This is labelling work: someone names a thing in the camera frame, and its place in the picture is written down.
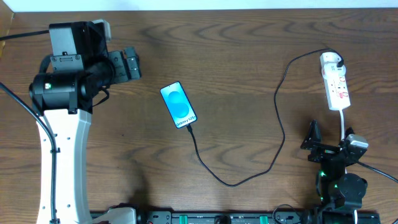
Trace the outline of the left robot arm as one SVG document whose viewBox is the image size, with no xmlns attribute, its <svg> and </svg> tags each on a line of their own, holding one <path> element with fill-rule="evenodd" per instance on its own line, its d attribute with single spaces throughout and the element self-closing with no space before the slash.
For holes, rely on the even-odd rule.
<svg viewBox="0 0 398 224">
<path fill-rule="evenodd" d="M 38 223 L 136 223 L 137 212 L 117 206 L 90 212 L 86 145 L 99 92 L 141 77 L 133 47 L 110 52 L 109 23 L 99 19 L 49 26 L 52 53 L 30 84 L 41 145 Z"/>
</svg>

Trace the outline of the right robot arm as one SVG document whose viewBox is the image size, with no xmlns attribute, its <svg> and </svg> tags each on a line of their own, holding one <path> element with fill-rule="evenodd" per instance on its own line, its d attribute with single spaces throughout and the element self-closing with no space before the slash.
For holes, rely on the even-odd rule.
<svg viewBox="0 0 398 224">
<path fill-rule="evenodd" d="M 368 183 L 356 174 L 347 173 L 346 168 L 358 163 L 368 146 L 367 140 L 352 128 L 345 131 L 339 145 L 324 144 L 317 121 L 310 123 L 300 148 L 310 151 L 308 161 L 320 164 L 315 188 L 321 204 L 304 211 L 302 223 L 354 223 L 357 220 L 354 211 L 362 207 Z"/>
</svg>

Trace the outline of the white power strip orange switches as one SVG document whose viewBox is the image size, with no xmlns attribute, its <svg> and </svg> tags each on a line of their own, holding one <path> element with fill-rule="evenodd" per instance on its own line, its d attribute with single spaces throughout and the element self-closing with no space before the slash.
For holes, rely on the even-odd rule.
<svg viewBox="0 0 398 224">
<path fill-rule="evenodd" d="M 328 107 L 332 111 L 342 111 L 351 105 L 346 82 L 346 67 L 336 68 L 333 65 L 322 68 Z"/>
</svg>

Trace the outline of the blue Galaxy smartphone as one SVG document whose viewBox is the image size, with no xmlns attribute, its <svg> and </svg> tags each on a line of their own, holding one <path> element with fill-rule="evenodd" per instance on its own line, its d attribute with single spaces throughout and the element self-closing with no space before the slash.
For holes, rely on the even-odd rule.
<svg viewBox="0 0 398 224">
<path fill-rule="evenodd" d="M 160 94 L 177 129 L 197 121 L 197 115 L 180 82 L 160 89 Z"/>
</svg>

